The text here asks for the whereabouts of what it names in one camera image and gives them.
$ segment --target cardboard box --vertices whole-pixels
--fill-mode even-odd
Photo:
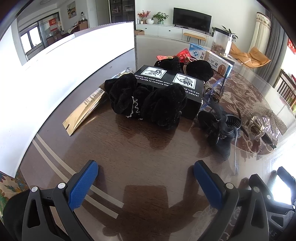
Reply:
[[[137,35],[145,35],[145,31],[144,30],[134,30],[135,36]]]
[[[228,77],[233,68],[233,61],[228,62],[225,59],[221,58],[220,56],[216,55],[215,53],[209,50],[206,50],[198,44],[191,43],[189,47],[189,53],[192,57],[198,60],[202,59],[208,61],[212,69],[217,71],[223,77]]]
[[[231,63],[227,62],[225,59],[219,57],[211,51],[209,51],[207,61],[210,63],[212,69],[217,71],[223,77],[228,77],[233,68]]]
[[[182,85],[187,94],[187,104],[182,116],[193,120],[198,114],[202,102],[204,82],[181,73],[173,73],[158,67],[143,65],[135,72],[139,83],[163,88],[174,83]]]
[[[208,51],[198,44],[190,44],[189,53],[197,60],[206,60]]]

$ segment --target black box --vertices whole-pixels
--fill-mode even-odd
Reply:
[[[181,116],[193,120],[200,110],[204,82],[185,74],[174,73],[158,67],[143,65],[135,72],[138,83],[151,85],[156,88],[178,83],[187,93],[187,104]]]

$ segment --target wooden bench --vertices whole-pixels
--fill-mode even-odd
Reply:
[[[197,42],[198,42],[199,45],[201,44],[201,41],[205,41],[206,42],[206,40],[207,40],[204,37],[197,36],[197,35],[194,35],[194,34],[183,33],[183,35],[187,36],[187,42],[190,41],[191,37],[197,39]]]

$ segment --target flower vase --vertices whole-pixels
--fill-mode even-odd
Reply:
[[[146,20],[146,23],[147,23],[147,24],[154,24],[154,20],[151,19],[151,18],[148,18],[148,19]]]

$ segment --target blue and white box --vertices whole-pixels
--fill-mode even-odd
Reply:
[[[207,50],[198,44],[190,44],[189,53],[197,60],[206,60]]]

